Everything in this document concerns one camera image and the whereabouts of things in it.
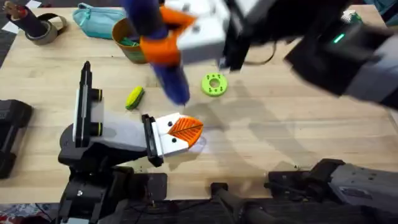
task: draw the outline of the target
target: green led light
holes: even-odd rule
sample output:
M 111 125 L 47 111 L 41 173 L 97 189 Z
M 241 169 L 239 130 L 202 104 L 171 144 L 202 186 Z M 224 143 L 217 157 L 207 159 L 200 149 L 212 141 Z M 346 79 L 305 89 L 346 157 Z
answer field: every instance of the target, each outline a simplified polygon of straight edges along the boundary
M 343 37 L 345 36 L 345 34 L 340 34 L 338 37 L 336 37 L 336 39 L 333 41 L 333 43 L 337 43 L 339 42 Z

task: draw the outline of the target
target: screw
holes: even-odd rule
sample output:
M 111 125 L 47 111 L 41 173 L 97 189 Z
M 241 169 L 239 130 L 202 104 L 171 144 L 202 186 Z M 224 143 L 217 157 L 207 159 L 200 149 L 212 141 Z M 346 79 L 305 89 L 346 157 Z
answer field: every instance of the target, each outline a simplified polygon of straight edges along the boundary
M 193 26 L 192 27 L 192 31 L 195 32 L 195 33 L 199 32 L 200 31 L 200 26 L 198 26 L 198 25 Z
M 183 12 L 188 12 L 188 11 L 189 11 L 189 8 L 190 8 L 190 5 L 189 5 L 189 4 L 184 4 L 184 5 L 182 6 L 182 11 L 183 11 Z

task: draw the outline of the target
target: white paper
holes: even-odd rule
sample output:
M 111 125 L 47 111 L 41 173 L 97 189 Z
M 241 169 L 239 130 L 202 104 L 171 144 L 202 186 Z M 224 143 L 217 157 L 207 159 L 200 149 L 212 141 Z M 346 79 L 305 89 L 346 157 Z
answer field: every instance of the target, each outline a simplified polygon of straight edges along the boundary
M 42 3 L 34 0 L 30 0 L 28 3 L 26 3 L 26 7 L 29 9 L 35 9 L 38 8 Z
M 35 9 L 35 8 L 38 8 L 41 4 L 42 4 L 41 2 L 34 1 L 34 0 L 30 0 L 30 1 L 26 4 L 26 6 L 27 6 L 29 9 Z M 18 28 L 18 26 L 16 26 L 15 24 L 13 24 L 13 23 L 11 23 L 11 22 L 8 22 L 8 23 L 2 28 L 2 30 L 5 30 L 5 31 L 8 31 L 8 32 L 12 32 L 12 33 L 17 34 L 19 28 Z

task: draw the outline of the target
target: orange object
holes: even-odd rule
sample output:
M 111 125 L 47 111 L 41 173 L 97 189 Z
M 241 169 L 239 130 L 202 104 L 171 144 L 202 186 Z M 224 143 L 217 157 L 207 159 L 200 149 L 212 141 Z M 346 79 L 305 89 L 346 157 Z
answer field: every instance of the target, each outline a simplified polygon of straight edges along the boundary
M 188 142 L 191 148 L 199 139 L 203 131 L 203 123 L 195 118 L 184 117 L 178 119 L 169 131 L 169 135 Z
M 181 55 L 177 47 L 177 39 L 181 33 L 192 25 L 196 18 L 189 16 L 182 12 L 160 7 L 165 24 L 179 25 L 178 29 L 169 33 L 169 36 L 163 40 L 150 40 L 141 37 L 140 46 L 145 59 L 150 63 L 160 65 L 178 65 L 180 63 Z

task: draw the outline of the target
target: orange leaf-shaped object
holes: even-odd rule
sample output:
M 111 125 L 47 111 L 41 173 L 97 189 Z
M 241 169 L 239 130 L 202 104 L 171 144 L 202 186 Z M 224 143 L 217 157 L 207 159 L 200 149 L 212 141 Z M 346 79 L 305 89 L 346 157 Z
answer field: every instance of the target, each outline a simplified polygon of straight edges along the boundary
M 169 135 L 184 140 L 191 148 L 199 139 L 203 131 L 203 123 L 195 118 L 184 117 L 178 119 L 169 131 Z

